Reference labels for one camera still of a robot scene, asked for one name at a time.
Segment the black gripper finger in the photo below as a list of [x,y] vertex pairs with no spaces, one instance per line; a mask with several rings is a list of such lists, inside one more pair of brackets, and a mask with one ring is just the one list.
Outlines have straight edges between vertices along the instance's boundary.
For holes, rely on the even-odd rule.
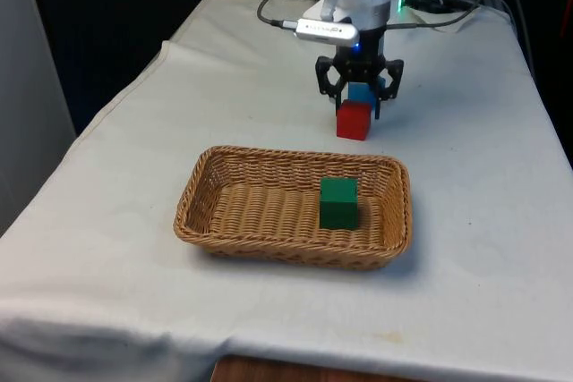
[[[375,84],[373,85],[373,94],[376,98],[374,117],[376,120],[380,119],[381,115],[381,102],[395,99],[398,95],[399,86],[402,80],[404,71],[404,61],[387,60],[386,58],[379,59],[380,65],[378,66],[377,74],[375,76]],[[386,71],[390,77],[390,84],[382,86],[380,84],[381,73]]]
[[326,95],[330,100],[334,101],[335,112],[339,110],[342,105],[342,91],[346,87],[346,79],[340,74],[338,80],[332,83],[329,80],[329,71],[338,69],[335,67],[335,62],[333,58],[327,56],[319,56],[315,63],[315,73],[317,77],[317,82],[319,86],[319,92],[322,95]]

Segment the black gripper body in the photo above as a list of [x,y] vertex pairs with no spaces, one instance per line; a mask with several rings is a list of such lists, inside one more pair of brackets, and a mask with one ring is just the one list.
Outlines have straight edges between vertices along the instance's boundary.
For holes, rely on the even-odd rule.
[[386,67],[383,55],[385,28],[361,30],[352,47],[337,47],[334,68],[345,81],[374,81]]

